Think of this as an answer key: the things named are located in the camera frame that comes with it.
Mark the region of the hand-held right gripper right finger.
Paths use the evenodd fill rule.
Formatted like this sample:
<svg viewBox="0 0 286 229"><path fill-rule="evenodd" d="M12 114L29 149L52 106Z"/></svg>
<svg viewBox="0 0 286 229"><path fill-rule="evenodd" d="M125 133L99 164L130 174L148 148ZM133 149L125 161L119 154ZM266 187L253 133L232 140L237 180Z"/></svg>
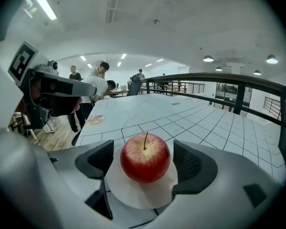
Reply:
<svg viewBox="0 0 286 229"><path fill-rule="evenodd" d="M171 204L143 229L251 229L271 208L282 185L250 159L174 141L174 163L200 171L173 187Z"/></svg>

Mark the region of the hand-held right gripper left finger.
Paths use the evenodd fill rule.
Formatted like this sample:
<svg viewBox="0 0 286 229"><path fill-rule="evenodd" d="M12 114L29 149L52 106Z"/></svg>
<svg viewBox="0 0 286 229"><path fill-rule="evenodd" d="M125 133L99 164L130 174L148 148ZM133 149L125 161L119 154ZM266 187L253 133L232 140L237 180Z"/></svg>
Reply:
<svg viewBox="0 0 286 229"><path fill-rule="evenodd" d="M84 203L43 147L0 129L0 229L122 229Z"/></svg>

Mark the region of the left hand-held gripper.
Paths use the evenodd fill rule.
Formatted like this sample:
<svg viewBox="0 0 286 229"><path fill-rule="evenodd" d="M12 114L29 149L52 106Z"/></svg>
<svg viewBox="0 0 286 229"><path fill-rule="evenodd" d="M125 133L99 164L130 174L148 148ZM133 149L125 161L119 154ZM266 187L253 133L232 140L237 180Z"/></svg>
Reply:
<svg viewBox="0 0 286 229"><path fill-rule="evenodd" d="M30 119L30 128L43 128L51 117L73 113L78 107L78 96L94 96L97 92L92 84L50 73L49 61L24 41L8 69L23 92L20 109Z"/></svg>

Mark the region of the white plate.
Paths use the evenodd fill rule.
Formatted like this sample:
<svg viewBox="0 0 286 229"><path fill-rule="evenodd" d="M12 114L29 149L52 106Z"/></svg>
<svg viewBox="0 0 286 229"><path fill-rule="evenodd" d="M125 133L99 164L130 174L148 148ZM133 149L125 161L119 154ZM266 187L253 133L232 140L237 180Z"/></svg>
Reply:
<svg viewBox="0 0 286 229"><path fill-rule="evenodd" d="M110 191L119 201L136 209L154 209L171 203L173 186L178 183L173 161L170 161L161 179L153 183L138 183L123 171L120 153L121 148L114 152L112 164L105 176Z"/></svg>

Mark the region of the red apple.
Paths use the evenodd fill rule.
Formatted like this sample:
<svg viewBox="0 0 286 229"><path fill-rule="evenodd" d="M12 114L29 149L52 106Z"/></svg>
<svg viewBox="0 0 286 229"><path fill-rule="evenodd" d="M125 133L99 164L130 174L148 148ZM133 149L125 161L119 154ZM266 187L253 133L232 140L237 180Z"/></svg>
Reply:
<svg viewBox="0 0 286 229"><path fill-rule="evenodd" d="M168 145L149 132L131 137L122 147L120 163L124 173L138 183L153 183L167 172L171 161Z"/></svg>

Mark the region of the wooden table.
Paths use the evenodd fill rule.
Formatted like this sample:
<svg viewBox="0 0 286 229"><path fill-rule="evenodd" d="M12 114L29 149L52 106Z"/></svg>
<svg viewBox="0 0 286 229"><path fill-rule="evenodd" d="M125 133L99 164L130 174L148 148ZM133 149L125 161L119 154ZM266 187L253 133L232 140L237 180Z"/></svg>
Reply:
<svg viewBox="0 0 286 229"><path fill-rule="evenodd" d="M115 98L115 97L123 97L128 94L129 90L124 90L124 91L109 91L106 93L106 96Z"/></svg>

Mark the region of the row of ceiling panel lights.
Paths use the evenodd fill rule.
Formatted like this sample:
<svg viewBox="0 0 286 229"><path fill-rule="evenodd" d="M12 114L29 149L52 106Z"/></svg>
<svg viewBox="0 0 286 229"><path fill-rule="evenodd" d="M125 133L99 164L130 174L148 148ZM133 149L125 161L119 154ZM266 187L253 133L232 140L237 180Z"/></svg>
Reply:
<svg viewBox="0 0 286 229"><path fill-rule="evenodd" d="M113 68L148 68L165 62L164 58L126 53L86 54L79 58L90 66L99 66L101 62L107 62Z"/></svg>

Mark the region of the black mesh office chair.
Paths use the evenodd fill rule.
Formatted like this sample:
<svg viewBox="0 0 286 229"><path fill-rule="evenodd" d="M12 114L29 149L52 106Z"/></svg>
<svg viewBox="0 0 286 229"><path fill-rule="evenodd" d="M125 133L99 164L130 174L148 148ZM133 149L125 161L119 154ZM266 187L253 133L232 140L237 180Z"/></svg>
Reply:
<svg viewBox="0 0 286 229"><path fill-rule="evenodd" d="M142 82L136 81L136 82L128 82L128 93L126 96L135 96L140 91Z"/></svg>

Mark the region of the white desk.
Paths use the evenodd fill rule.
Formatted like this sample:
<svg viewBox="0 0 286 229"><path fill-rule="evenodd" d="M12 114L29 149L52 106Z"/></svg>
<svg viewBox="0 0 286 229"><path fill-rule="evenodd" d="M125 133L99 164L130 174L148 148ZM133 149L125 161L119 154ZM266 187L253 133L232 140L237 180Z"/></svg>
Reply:
<svg viewBox="0 0 286 229"><path fill-rule="evenodd" d="M20 112L14 112L10 123L7 127L7 131L18 132L26 138L32 137L33 140L37 140L37 137L33 129L29 129L31 123L28 117Z"/></svg>

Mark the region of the white table with grid cloth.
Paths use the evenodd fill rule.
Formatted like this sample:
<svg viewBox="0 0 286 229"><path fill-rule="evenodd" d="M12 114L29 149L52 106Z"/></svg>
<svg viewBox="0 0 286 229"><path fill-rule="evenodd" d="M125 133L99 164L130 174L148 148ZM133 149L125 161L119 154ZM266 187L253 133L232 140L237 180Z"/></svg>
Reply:
<svg viewBox="0 0 286 229"><path fill-rule="evenodd" d="M189 97L159 94L98 101L77 140L85 145L112 139L117 145L141 133L173 141L191 141L246 157L278 182L286 168L279 150L280 127L258 123Z"/></svg>

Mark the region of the fluorescent tube light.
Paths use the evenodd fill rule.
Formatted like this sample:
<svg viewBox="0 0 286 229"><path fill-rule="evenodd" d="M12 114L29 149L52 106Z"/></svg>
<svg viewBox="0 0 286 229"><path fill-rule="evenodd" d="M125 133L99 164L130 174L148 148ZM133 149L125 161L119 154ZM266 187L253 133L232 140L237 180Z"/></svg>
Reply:
<svg viewBox="0 0 286 229"><path fill-rule="evenodd" d="M47 0L36 0L36 1L38 2L39 6L42 8L42 10L45 12L45 14L48 16L48 18L51 21L54 21L57 19L56 14L54 13L52 8L50 7Z"/></svg>

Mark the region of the black metal railing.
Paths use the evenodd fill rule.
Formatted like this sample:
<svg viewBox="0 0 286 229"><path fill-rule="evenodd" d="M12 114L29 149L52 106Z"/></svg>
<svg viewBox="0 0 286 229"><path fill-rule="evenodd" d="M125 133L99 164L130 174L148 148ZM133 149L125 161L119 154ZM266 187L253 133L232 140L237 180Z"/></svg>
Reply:
<svg viewBox="0 0 286 229"><path fill-rule="evenodd" d="M187 83L193 83L194 81L212 82L212 83L228 83L237 86L238 90L236 93L236 100L229 102L221 99L215 99L214 97L206 97L198 95L194 92L190 93L188 90L185 91L174 91L169 88L163 90L158 86L151 86L151 83L177 83L182 80L186 80ZM226 73L186 73L186 74L175 74L169 76L158 76L141 80L146 86L143 88L149 94L151 91L158 93L168 93L171 95L182 95L192 97L200 100L206 100L209 102L217 103L232 107L235 114L239 114L241 111L253 114L268 120L274 124L280 126L280 136L278 147L283 155L286 155L286 86L278 83L274 83L268 80L259 79L251 76L237 75L237 74L226 74ZM245 89L251 88L260 90L264 93L272 94L280 98L280 114L281 119L275 119L268 116L260 111L249 108L248 105L244 105Z"/></svg>

